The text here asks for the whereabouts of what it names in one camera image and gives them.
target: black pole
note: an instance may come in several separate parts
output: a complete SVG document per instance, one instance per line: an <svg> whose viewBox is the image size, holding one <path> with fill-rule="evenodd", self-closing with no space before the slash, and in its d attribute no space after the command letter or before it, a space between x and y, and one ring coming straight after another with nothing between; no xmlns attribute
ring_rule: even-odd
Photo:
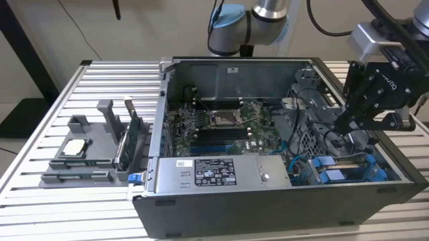
<svg viewBox="0 0 429 241"><path fill-rule="evenodd" d="M52 105L59 91L7 0L0 0L0 29L41 95Z"/></svg>

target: sticker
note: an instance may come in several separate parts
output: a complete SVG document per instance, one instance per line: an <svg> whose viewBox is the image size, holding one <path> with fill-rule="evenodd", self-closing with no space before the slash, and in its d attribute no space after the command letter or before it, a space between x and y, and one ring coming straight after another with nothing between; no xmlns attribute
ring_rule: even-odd
<svg viewBox="0 0 429 241"><path fill-rule="evenodd" d="M176 160L176 167L193 167L194 160Z"/></svg>
<svg viewBox="0 0 429 241"><path fill-rule="evenodd" d="M195 160L195 185L198 187L237 185L233 159Z"/></svg>
<svg viewBox="0 0 429 241"><path fill-rule="evenodd" d="M229 74L230 74L230 73L238 73L238 72L239 72L238 67L231 67L231 68L229 68Z"/></svg>

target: cable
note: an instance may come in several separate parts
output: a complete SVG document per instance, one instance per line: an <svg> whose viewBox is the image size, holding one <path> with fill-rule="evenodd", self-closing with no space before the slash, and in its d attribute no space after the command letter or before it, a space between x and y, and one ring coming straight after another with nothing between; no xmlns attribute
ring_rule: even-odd
<svg viewBox="0 0 429 241"><path fill-rule="evenodd" d="M356 156L361 156L361 155L368 155L366 152L358 152L358 153L354 153L353 155L350 156L342 156L342 157L333 157L334 159L348 159L348 158L352 158L352 157L356 157Z"/></svg>
<svg viewBox="0 0 429 241"><path fill-rule="evenodd" d="M295 94L295 98L298 98L298 95L299 95L299 93L301 93L303 90L311 90L311 91L315 91L315 92L321 93L321 92L319 92L317 89L314 89L314 88L302 88L302 89L298 90L298 92L297 92L297 94Z"/></svg>
<svg viewBox="0 0 429 241"><path fill-rule="evenodd" d="M287 168L287 172L291 172L293 170L293 167L294 167L294 164L295 164L295 161L301 158L301 155L297 155L294 157L294 159L290 161L290 165L289 165L289 168Z"/></svg>
<svg viewBox="0 0 429 241"><path fill-rule="evenodd" d="M425 51L417 44L417 42L410 37L406 30L397 23L396 19L380 5L377 0L362 0L368 10L374 15L374 17L380 20L380 23L386 27L386 29L393 33L398 42L405 47L405 51L412 58L413 62L417 64L420 69L424 71L425 76L429 75L429 57L425 54Z"/></svg>
<svg viewBox="0 0 429 241"><path fill-rule="evenodd" d="M420 106L417 106L417 108L416 108L414 116L418 114L418 112L420 112L420 108L421 108L421 105L420 105Z"/></svg>
<svg viewBox="0 0 429 241"><path fill-rule="evenodd" d="M297 114L295 114L295 123L294 123L294 127L293 127L293 132L289 136L289 139L287 139L287 151L289 153L295 156L297 154L291 151L290 149L290 144L291 144L291 141L293 141L293 137L297 133L297 129L298 129L298 124L299 124L299 115L301 115L301 110L299 110L299 105L298 105L298 102L297 102Z"/></svg>
<svg viewBox="0 0 429 241"><path fill-rule="evenodd" d="M218 4L218 0L214 0L214 5L213 5L213 9L211 9L211 13L210 13L210 19L209 19L207 34L210 34L211 17L213 17L213 13L214 13L214 11L215 11L215 8L217 8L217 4Z"/></svg>
<svg viewBox="0 0 429 241"><path fill-rule="evenodd" d="M210 49L210 37L211 37L211 33L213 33L213 29L215 27L215 22L218 21L221 12L222 12L222 6L223 6L223 2L226 0L222 0L219 7L217 9L217 12L213 15L213 11L215 10L215 6L217 6L217 1L214 2L214 6L213 6L213 10L211 10L211 15L210 15L210 22L209 22L209 36L207 36L207 48Z"/></svg>
<svg viewBox="0 0 429 241"><path fill-rule="evenodd" d="M62 8L64 9L64 12L66 12L66 14L68 15L70 19L72 20L74 24L76 25L76 28L78 28L78 30L79 30L79 32L80 32L80 34L82 34L82 37L83 37L83 39L84 39L88 47L92 49L96 57L99 57L99 59L102 60L102 57L100 57L99 53L95 51L95 49L92 48L91 44L88 43L88 40L87 40L87 38L86 38L86 35L83 34L82 29L79 28L79 25L78 25L76 21L74 20L72 16L70 15L70 13L68 13L68 11L67 11L63 3L62 3L62 0L58 0L58 2L59 2L59 4L62 5Z"/></svg>
<svg viewBox="0 0 429 241"><path fill-rule="evenodd" d="M317 30L330 36L330 37L342 37L342 36L348 36L352 34L352 31L348 31L348 32L341 32L341 33L333 33L333 32L329 32L326 31L325 29L322 29L322 27L318 25L315 19L314 19L314 16L313 16L313 11L311 11L311 4L310 4L310 0L307 0L307 13L309 13L309 18L310 18L310 21L314 25L314 27L317 28Z"/></svg>
<svg viewBox="0 0 429 241"><path fill-rule="evenodd" d="M329 130L327 132L325 132L325 134L323 134L323 138L322 138L323 145L325 145L326 150L327 150L329 152L330 152L330 150L329 150L329 147L327 147L326 138L327 138L327 134L329 134L330 132L333 132L333 131L331 131L331 130Z"/></svg>
<svg viewBox="0 0 429 241"><path fill-rule="evenodd" d="M4 148L1 148L1 147L0 147L0 150L3 150L3 151L5 151L5 152L9 152L9 153L12 153L12 154L15 154L15 155L17 155L16 152L13 152L13 151L11 151L11 150L8 150L8 149L4 149Z"/></svg>
<svg viewBox="0 0 429 241"><path fill-rule="evenodd" d="M282 147L279 150L274 150L269 153L269 155L271 156L274 153L281 153L286 150L286 141L282 141Z"/></svg>

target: black cable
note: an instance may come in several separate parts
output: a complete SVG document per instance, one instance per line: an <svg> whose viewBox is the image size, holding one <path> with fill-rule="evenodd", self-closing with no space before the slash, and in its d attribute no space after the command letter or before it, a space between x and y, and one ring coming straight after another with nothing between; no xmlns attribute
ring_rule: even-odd
<svg viewBox="0 0 429 241"><path fill-rule="evenodd" d="M298 124L299 124L299 115L301 115L301 111L299 111L299 105L298 105L298 101L297 101L297 114L295 114L295 123L294 123L294 127L293 127L293 132L289 136L289 139L287 139L287 142L286 142L286 146L287 146L287 151L289 153L293 155L293 156L297 156L297 154L291 151L291 148L290 148L290 144L291 144L291 141L293 141L293 137L297 133L297 130L298 130Z"/></svg>
<svg viewBox="0 0 429 241"><path fill-rule="evenodd" d="M210 49L210 37L211 37L211 33L213 33L213 29L215 27L215 22L218 21L218 18L219 18L219 15L221 15L221 12L222 12L222 6L223 6L223 2L226 0L222 0L221 4L219 4L219 7L217 9L217 12L214 13L214 16L211 18L211 15L213 15L213 11L215 10L215 7L217 7L217 2L214 3L214 6L213 6L213 10L211 10L211 15L210 15L210 18L211 18L211 21L209 23L209 26L210 26L210 31L209 31L209 36L207 36L207 48Z"/></svg>
<svg viewBox="0 0 429 241"><path fill-rule="evenodd" d="M209 19L207 34L210 34L211 17L213 17L213 13L214 13L214 11L215 11L215 8L217 8L217 4L218 4L218 0L214 0L214 5L213 5L213 9L211 9L211 13L210 13L210 19Z"/></svg>
<svg viewBox="0 0 429 241"><path fill-rule="evenodd" d="M321 92L319 92L317 89L314 89L314 88L302 88L302 89L299 89L299 91L297 92L295 98L298 98L298 95L299 95L299 93L301 93L303 90L311 90L311 91L315 91L315 92L321 93Z"/></svg>
<svg viewBox="0 0 429 241"><path fill-rule="evenodd" d="M3 150L3 151L5 151L5 152L9 152L9 153L12 153L12 154L15 154L15 155L17 155L16 152L13 152L13 151L11 151L11 150L8 150L8 149L4 149L4 148L1 148L1 147L0 147L0 150Z"/></svg>
<svg viewBox="0 0 429 241"><path fill-rule="evenodd" d="M380 23L388 28L388 30L393 33L393 36L397 38L398 42L405 47L405 51L409 54L410 59L417 64L420 69L424 71L425 75L429 75L429 57L425 54L425 51L421 49L417 42L410 37L406 30L397 23L396 19L380 5L377 0L362 0L368 10L374 15L374 17L380 20Z"/></svg>
<svg viewBox="0 0 429 241"><path fill-rule="evenodd" d="M327 147L326 138L327 138L327 134L329 134L330 132L333 132L333 131L331 131L331 130L327 130L327 132L325 132L323 138L322 138L323 145L325 145L326 150L327 150L329 152L330 152L330 150L329 150L329 147Z"/></svg>
<svg viewBox="0 0 429 241"><path fill-rule="evenodd" d="M420 108L421 108L421 105L420 105L420 106L417 106L416 111L414 111L414 115L417 115L417 114L418 114L418 112L420 112Z"/></svg>
<svg viewBox="0 0 429 241"><path fill-rule="evenodd" d="M64 9L64 12L66 12L66 14L68 15L70 19L72 20L74 24L76 25L76 28L78 28L78 30L79 30L79 32L80 32L80 34L82 34L82 37L83 37L87 45L90 46L90 48L92 49L94 53L96 54L96 57L99 57L99 59L102 60L102 57L100 57L99 53L95 51L95 49L92 48L91 44L88 43L88 40L87 40L87 38L86 38L86 35L83 34L82 29L79 28L79 25L78 25L75 19L74 19L72 16L70 15L70 13L68 13L68 11L67 11L67 9L66 9L62 1L58 0L58 2L59 2L59 4L62 5L62 8Z"/></svg>
<svg viewBox="0 0 429 241"><path fill-rule="evenodd" d="M314 27L317 28L317 30L330 36L330 37L342 37L342 36L348 36L352 34L352 31L348 31L348 32L341 32L341 33L333 33L333 32L329 32L326 31L325 29L322 29L322 27L318 25L315 19L314 19L314 16L313 16L313 11L311 11L311 4L310 4L310 0L307 0L307 13L309 13L309 18L310 18L310 21L314 25Z"/></svg>

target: blue latch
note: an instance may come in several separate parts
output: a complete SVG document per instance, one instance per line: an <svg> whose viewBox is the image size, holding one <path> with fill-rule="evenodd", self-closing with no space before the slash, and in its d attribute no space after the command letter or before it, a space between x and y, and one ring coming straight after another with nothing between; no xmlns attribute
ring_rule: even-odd
<svg viewBox="0 0 429 241"><path fill-rule="evenodd" d="M132 173L128 175L128 184L143 184L143 173Z"/></svg>

